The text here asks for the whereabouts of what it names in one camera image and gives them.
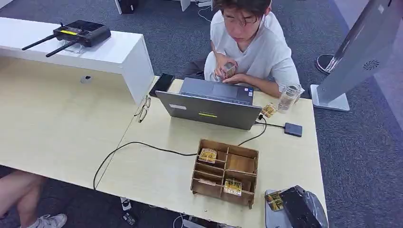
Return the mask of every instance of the white sneaker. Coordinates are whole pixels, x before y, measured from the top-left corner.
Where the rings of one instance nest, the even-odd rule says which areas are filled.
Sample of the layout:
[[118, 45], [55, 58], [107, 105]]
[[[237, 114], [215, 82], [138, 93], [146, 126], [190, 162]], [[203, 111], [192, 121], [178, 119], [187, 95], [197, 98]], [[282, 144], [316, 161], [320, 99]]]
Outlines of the white sneaker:
[[58, 214], [53, 217], [44, 215], [27, 228], [62, 228], [66, 222], [67, 216], [65, 214]]

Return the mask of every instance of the laptop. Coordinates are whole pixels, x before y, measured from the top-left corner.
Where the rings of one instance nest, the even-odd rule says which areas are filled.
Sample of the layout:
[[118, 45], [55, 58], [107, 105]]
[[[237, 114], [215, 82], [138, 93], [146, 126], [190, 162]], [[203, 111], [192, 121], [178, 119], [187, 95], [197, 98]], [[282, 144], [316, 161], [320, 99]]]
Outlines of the laptop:
[[262, 108], [200, 96], [156, 91], [172, 117], [250, 130]]
[[235, 104], [253, 104], [253, 87], [229, 85], [188, 77], [185, 78], [179, 93]]

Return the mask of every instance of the speaker grille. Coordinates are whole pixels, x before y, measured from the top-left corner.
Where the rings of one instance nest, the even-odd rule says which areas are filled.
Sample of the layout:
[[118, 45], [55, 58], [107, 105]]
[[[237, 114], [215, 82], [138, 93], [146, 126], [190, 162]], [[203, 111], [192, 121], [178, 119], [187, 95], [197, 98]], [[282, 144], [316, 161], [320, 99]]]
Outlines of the speaker grille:
[[363, 68], [364, 70], [373, 70], [375, 68], [378, 68], [380, 65], [380, 62], [378, 60], [371, 60], [368, 61], [364, 64]]

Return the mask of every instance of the router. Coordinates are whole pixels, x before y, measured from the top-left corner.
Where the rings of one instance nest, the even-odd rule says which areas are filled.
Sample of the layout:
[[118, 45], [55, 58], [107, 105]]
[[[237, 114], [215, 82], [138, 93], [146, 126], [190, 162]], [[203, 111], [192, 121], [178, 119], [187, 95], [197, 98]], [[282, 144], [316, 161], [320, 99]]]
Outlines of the router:
[[60, 27], [53, 30], [52, 35], [45, 37], [33, 44], [30, 44], [24, 47], [22, 50], [25, 51], [33, 46], [36, 46], [53, 38], [68, 41], [67, 44], [46, 54], [46, 57], [51, 57], [57, 52], [60, 52], [77, 43], [87, 48], [93, 47], [101, 43], [102, 41], [106, 40], [110, 36], [111, 36], [111, 30], [105, 25], [84, 20], [76, 20], [75, 22], [70, 23], [68, 25], [63, 25], [63, 23], [60, 23]]

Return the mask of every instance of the wooden compartment box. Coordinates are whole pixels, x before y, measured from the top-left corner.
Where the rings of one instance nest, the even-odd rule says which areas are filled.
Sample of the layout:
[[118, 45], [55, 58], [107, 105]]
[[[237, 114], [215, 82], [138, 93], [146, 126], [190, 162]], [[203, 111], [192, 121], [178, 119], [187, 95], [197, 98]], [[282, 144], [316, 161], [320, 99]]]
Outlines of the wooden compartment box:
[[[217, 151], [214, 163], [200, 161], [203, 148]], [[191, 190], [236, 204], [252, 208], [258, 177], [259, 152], [235, 145], [200, 140], [198, 155], [194, 164]], [[242, 183], [241, 196], [224, 192], [226, 179], [235, 179]]]

